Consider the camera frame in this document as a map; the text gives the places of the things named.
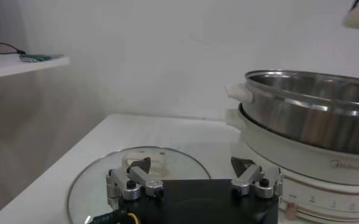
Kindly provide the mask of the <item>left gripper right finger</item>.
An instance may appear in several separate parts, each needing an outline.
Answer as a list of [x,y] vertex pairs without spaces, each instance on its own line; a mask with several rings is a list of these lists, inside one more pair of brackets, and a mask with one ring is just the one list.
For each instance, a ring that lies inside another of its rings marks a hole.
[[258,198],[280,197],[283,194],[283,174],[279,167],[267,169],[250,159],[231,157],[236,178],[231,180],[234,193],[244,197],[253,192]]

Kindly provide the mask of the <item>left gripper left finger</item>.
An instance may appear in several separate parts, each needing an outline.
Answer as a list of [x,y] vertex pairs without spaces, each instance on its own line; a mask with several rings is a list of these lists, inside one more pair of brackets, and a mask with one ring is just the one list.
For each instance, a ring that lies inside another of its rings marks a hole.
[[141,190],[147,197],[162,198],[164,185],[161,179],[149,174],[150,157],[134,161],[127,169],[110,169],[106,174],[107,198],[122,198],[135,201],[141,197]]

